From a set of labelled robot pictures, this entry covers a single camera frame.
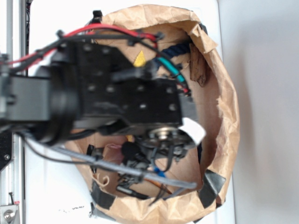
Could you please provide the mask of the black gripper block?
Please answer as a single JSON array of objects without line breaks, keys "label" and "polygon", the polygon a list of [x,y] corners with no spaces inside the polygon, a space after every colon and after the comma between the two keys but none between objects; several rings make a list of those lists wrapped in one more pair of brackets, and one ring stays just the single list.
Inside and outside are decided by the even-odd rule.
[{"label": "black gripper block", "polygon": [[80,112],[74,128],[102,135],[144,135],[197,121],[189,91],[157,78],[152,62],[135,67],[115,47],[74,43]]}]

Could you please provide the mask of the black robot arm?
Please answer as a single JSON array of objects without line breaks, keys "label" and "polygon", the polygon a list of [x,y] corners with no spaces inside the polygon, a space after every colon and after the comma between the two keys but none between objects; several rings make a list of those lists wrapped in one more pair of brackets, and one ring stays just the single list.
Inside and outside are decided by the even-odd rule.
[{"label": "black robot arm", "polygon": [[73,129],[197,145],[205,135],[196,110],[174,79],[152,63],[135,67],[115,47],[66,41],[32,77],[0,64],[0,129],[28,132],[55,145]]}]

